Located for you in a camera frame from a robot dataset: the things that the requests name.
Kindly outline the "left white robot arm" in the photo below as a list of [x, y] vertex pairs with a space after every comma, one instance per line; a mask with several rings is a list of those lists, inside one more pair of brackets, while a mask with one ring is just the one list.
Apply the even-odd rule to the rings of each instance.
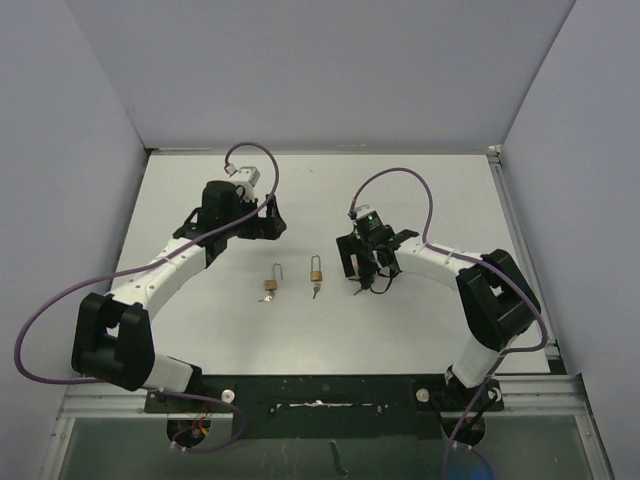
[[106, 294], [91, 293], [83, 299], [72, 369], [128, 391], [165, 390], [180, 410], [195, 409], [204, 395], [202, 370], [156, 351], [154, 318], [226, 250], [231, 239], [274, 241], [286, 228], [274, 195], [259, 202], [246, 182], [208, 182], [200, 206], [147, 269]]

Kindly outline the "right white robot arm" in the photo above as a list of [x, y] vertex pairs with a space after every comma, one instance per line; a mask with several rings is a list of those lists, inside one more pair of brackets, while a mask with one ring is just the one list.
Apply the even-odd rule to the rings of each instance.
[[396, 233], [379, 221], [357, 221], [351, 233], [336, 239], [344, 275], [371, 290], [383, 270], [387, 278], [402, 273], [433, 280], [457, 292], [470, 338], [445, 373], [445, 395], [459, 409], [481, 396], [481, 384], [510, 353], [521, 334], [541, 318], [532, 289], [509, 253], [470, 254], [422, 241], [411, 230]]

